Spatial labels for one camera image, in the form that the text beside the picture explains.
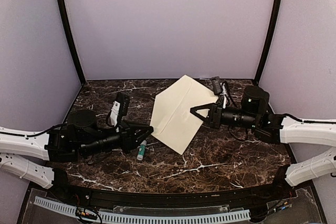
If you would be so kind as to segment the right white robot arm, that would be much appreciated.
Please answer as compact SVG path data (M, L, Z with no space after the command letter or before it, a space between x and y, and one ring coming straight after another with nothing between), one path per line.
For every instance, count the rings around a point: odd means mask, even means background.
M250 129L256 138L268 144L306 143L329 146L324 153L306 161L278 169L268 195L273 200L297 186L326 174L335 175L335 120L299 119L288 113L268 110L269 93L258 86L244 89L240 108L222 107L217 103L195 106L190 113L211 128L221 125Z

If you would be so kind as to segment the green white glue stick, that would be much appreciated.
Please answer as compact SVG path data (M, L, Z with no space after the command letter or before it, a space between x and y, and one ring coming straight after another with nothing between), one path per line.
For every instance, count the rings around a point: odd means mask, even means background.
M144 141L142 141L142 143L139 146L139 151L138 151L138 154L137 154L137 157L136 157L138 161L142 161L143 158L144 158L146 144L147 144L147 141L144 140Z

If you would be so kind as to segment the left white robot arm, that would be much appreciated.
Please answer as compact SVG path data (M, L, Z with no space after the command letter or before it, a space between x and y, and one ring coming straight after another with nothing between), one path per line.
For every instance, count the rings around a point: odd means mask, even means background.
M113 128L99 128L92 110L77 110L69 114L64 124L41 132L1 128L1 169L33 182L44 189L53 188L63 201L74 197L68 185L67 173L31 162L34 157L54 163L72 163L79 157L121 149L125 153L136 149L151 135L153 127L121 121Z

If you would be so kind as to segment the cream envelope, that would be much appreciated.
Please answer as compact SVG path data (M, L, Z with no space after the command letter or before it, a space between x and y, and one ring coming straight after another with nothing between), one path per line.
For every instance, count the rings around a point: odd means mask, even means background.
M190 109L216 101L212 90L184 75L155 96L152 136L182 155L203 123Z

